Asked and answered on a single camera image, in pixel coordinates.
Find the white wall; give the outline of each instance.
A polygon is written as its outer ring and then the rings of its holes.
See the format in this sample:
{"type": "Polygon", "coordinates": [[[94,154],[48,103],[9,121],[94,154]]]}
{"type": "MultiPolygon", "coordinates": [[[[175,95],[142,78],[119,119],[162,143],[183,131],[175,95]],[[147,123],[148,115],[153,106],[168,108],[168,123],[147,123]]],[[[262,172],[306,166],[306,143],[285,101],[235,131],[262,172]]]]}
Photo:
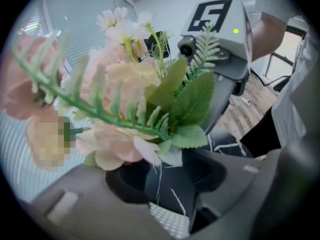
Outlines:
{"type": "Polygon", "coordinates": [[[171,56],[177,56],[177,43],[182,39],[180,32],[190,13],[197,3],[210,0],[134,0],[135,9],[139,14],[148,11],[155,15],[152,25],[156,32],[169,31],[174,34],[169,39],[171,56]]]}

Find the white string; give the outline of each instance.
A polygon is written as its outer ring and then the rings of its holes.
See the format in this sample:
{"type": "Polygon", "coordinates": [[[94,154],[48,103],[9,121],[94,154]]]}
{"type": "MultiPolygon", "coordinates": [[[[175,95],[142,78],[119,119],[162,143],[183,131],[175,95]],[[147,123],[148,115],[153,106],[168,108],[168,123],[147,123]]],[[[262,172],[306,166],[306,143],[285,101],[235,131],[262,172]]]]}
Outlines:
{"type": "Polygon", "coordinates": [[[159,176],[159,186],[158,186],[158,191],[156,193],[156,205],[159,205],[159,200],[160,200],[160,184],[161,184],[161,178],[162,178],[162,162],[160,164],[160,176],[159,176]]]}
{"type": "Polygon", "coordinates": [[[166,168],[166,169],[167,169],[167,168],[176,168],[176,167],[181,167],[181,166],[172,165],[172,166],[167,166],[167,167],[164,166],[163,168],[166,168]]]}
{"type": "Polygon", "coordinates": [[[223,148],[231,148],[231,147],[236,147],[239,146],[238,143],[233,143],[233,144],[228,144],[228,145],[218,145],[214,148],[214,152],[216,152],[219,149],[223,149],[223,148]]]}
{"type": "Polygon", "coordinates": [[[156,169],[155,165],[152,164],[152,166],[153,166],[153,169],[154,169],[154,173],[157,174],[157,169],[156,169]]]}
{"type": "Polygon", "coordinates": [[[170,189],[171,189],[172,193],[174,194],[174,197],[176,198],[176,200],[178,201],[178,203],[179,203],[179,205],[180,205],[180,207],[181,207],[181,209],[182,209],[183,216],[186,216],[186,209],[184,208],[184,206],[183,206],[182,203],[180,202],[180,200],[179,200],[179,198],[177,197],[175,191],[174,191],[172,188],[170,188],[170,189]]]}
{"type": "Polygon", "coordinates": [[[210,136],[210,133],[208,134],[208,142],[209,142],[209,145],[210,145],[210,151],[212,152],[212,141],[211,141],[211,136],[210,136]]]}
{"type": "Polygon", "coordinates": [[[245,152],[244,148],[242,147],[242,143],[238,142],[238,144],[239,144],[239,148],[241,150],[242,156],[246,158],[247,157],[247,153],[245,152]]]}
{"type": "Polygon", "coordinates": [[[221,151],[221,149],[218,149],[218,151],[219,151],[222,155],[225,155],[225,153],[223,153],[223,152],[221,151]]]}

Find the artificial fern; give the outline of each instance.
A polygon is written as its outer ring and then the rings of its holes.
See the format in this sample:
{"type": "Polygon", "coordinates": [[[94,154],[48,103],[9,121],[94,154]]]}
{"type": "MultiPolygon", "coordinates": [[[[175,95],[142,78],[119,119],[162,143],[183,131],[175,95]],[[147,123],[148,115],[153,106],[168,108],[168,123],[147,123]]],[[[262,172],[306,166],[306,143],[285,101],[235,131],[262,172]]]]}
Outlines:
{"type": "Polygon", "coordinates": [[[65,89],[60,88],[58,79],[59,65],[63,64],[63,57],[67,46],[68,37],[66,37],[62,45],[57,50],[50,64],[41,71],[41,63],[46,52],[51,47],[54,38],[48,38],[41,48],[38,49],[34,59],[27,61],[27,55],[30,52],[33,42],[36,37],[32,38],[32,42],[22,52],[13,46],[13,56],[20,64],[21,68],[26,72],[32,81],[32,91],[37,93],[44,92],[44,102],[52,104],[55,97],[60,97],[62,103],[66,107],[75,107],[93,119],[99,119],[107,124],[115,126],[136,129],[141,132],[158,136],[162,141],[168,139],[168,114],[165,114],[160,119],[157,119],[160,107],[157,107],[149,118],[146,118],[146,100],[131,100],[128,106],[128,114],[123,116],[120,113],[121,99],[121,82],[118,83],[116,92],[111,100],[111,105],[108,111],[103,108],[105,71],[103,67],[98,66],[97,72],[93,78],[90,95],[87,101],[80,98],[80,90],[82,86],[83,76],[88,63],[88,56],[83,56],[78,60],[77,68],[72,72],[70,81],[65,89]]]}
{"type": "Polygon", "coordinates": [[[215,56],[220,48],[219,39],[215,38],[215,33],[212,32],[214,25],[210,25],[209,22],[205,23],[205,26],[202,27],[201,34],[196,38],[196,47],[197,50],[193,56],[193,59],[190,62],[190,65],[186,68],[186,75],[183,83],[175,92],[177,96],[182,89],[188,84],[189,81],[198,77],[205,69],[213,68],[215,66],[211,61],[218,60],[219,58],[215,56]]]}
{"type": "Polygon", "coordinates": [[[167,42],[168,39],[172,36],[168,35],[168,32],[162,31],[161,35],[158,37],[158,43],[153,44],[151,50],[148,51],[151,57],[154,57],[158,62],[158,75],[163,79],[166,75],[166,68],[163,61],[163,55],[165,52],[168,52],[167,42]]]}

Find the flower stem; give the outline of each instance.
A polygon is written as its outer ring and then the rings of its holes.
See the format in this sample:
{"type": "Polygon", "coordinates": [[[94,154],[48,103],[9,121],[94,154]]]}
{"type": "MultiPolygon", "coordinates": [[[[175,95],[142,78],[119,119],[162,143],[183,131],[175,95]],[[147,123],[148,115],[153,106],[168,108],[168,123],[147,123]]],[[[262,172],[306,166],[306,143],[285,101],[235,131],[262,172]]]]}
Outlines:
{"type": "Polygon", "coordinates": [[[71,135],[82,134],[83,132],[88,131],[90,129],[91,129],[90,127],[70,129],[70,134],[71,135]]]}
{"type": "Polygon", "coordinates": [[[153,36],[156,45],[158,46],[158,50],[159,50],[159,62],[158,62],[158,66],[160,69],[160,77],[163,79],[165,77],[165,74],[163,72],[163,64],[164,64],[164,52],[162,51],[162,47],[160,45],[159,39],[157,37],[156,32],[154,31],[154,29],[151,27],[150,24],[147,24],[146,27],[149,29],[151,35],[153,36]]]}
{"type": "Polygon", "coordinates": [[[129,128],[129,129],[136,129],[138,131],[158,136],[162,141],[166,141],[168,136],[166,132],[160,132],[159,130],[151,127],[146,127],[144,125],[133,124],[129,120],[118,120],[118,117],[113,114],[109,114],[106,111],[103,113],[97,114],[96,109],[89,105],[86,102],[82,102],[81,99],[74,97],[66,90],[61,89],[58,85],[51,83],[50,79],[44,75],[40,71],[35,71],[32,65],[24,63],[21,60],[20,56],[17,52],[13,51],[13,56],[16,61],[20,64],[21,68],[27,73],[27,75],[35,82],[39,83],[42,88],[46,89],[47,91],[55,94],[56,96],[61,97],[66,103],[68,103],[71,107],[75,107],[83,112],[85,112],[89,117],[97,118],[102,120],[107,124],[112,124],[119,127],[129,128]]]}
{"type": "Polygon", "coordinates": [[[129,54],[130,58],[131,58],[136,64],[139,63],[138,59],[137,59],[136,56],[134,55],[134,50],[132,49],[130,39],[126,39],[126,40],[124,41],[124,47],[125,47],[126,52],[129,54]]]}

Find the wooden floor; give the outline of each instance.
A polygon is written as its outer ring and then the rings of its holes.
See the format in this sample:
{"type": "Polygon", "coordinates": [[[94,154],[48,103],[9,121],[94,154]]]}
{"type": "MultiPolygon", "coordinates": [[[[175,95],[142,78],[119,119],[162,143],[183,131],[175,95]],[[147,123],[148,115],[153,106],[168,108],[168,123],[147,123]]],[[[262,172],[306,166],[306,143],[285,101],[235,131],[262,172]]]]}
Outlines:
{"type": "Polygon", "coordinates": [[[276,99],[277,92],[272,87],[263,86],[261,81],[251,73],[243,95],[231,96],[230,105],[217,126],[240,140],[260,121],[276,99]],[[242,98],[252,102],[246,104],[242,98]]]}

